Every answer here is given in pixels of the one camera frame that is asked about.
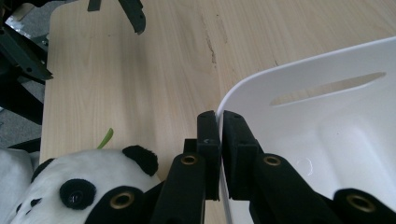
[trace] panda eye patch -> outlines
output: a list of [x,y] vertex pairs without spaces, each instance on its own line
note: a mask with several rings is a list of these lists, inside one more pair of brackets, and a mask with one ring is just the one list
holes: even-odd
[[66,207],[83,210],[93,203],[96,187],[84,179],[71,179],[61,186],[59,193]]
[[21,207],[22,207],[22,203],[20,203],[20,205],[18,205],[18,207],[17,207],[17,213],[20,211]]
[[33,200],[30,202],[30,205],[31,205],[32,207],[34,207],[34,206],[38,205],[39,203],[41,203],[41,199],[33,199]]

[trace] white plush fur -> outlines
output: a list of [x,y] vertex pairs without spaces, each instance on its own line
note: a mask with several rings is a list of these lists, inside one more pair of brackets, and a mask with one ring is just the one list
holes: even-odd
[[[62,203],[59,190],[69,179],[85,179],[96,186],[92,205],[84,210],[73,210]],[[66,155],[54,160],[35,179],[25,196],[10,215],[11,224],[82,224],[99,200],[109,190],[130,186],[143,192],[159,183],[159,178],[146,175],[137,163],[125,157],[120,150],[92,149]],[[42,198],[33,209],[30,201]],[[18,214],[16,208],[22,203]]]

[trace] white plastic basket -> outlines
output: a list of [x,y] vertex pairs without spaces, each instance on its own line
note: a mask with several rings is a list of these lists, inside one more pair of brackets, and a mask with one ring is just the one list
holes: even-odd
[[[315,191],[332,199],[361,189],[396,211],[396,37],[248,77],[224,110],[242,115],[264,152],[286,158]],[[225,201],[230,222],[252,222],[248,203]]]

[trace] black plush fur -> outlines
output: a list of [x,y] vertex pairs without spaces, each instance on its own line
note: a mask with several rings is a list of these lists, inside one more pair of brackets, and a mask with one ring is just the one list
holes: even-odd
[[157,155],[155,155],[153,152],[141,146],[132,146],[125,148],[122,153],[126,157],[136,161],[136,163],[147,175],[153,176],[157,172],[158,159]]
[[84,179],[70,179],[59,190],[62,203],[74,210],[84,210],[93,203],[96,187]]
[[46,161],[44,161],[43,163],[41,163],[38,167],[37,167],[37,169],[35,169],[35,172],[33,173],[33,176],[32,176],[32,181],[31,181],[31,183],[33,183],[33,181],[35,181],[35,178],[48,166],[48,165],[50,165],[50,163],[53,161],[53,160],[55,160],[55,159],[48,159],[48,160],[46,160]]

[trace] light wood grain surface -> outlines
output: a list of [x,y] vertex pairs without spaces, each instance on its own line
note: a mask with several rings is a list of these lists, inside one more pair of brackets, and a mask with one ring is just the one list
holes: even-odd
[[[41,161],[95,148],[155,151],[165,179],[196,117],[256,72],[396,34],[396,2],[375,0],[144,0],[134,33],[115,0],[88,0],[51,18]],[[225,223],[221,203],[206,223]]]

